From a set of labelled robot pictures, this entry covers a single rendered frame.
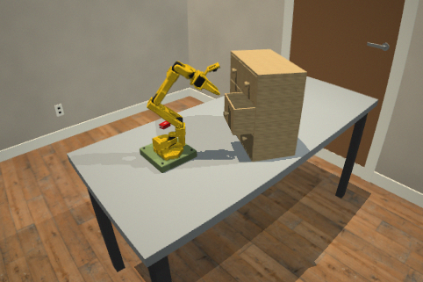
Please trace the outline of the wooden chest of drawers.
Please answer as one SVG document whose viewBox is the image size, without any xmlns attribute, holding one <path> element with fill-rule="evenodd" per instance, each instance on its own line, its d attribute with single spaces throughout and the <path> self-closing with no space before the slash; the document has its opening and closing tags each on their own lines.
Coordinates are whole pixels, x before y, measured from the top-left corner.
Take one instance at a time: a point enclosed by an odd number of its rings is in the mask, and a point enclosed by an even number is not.
<svg viewBox="0 0 423 282">
<path fill-rule="evenodd" d="M 252 162 L 293 156 L 307 72 L 271 49 L 231 51 L 257 77 Z M 244 64 L 243 64 L 244 63 Z"/>
</svg>

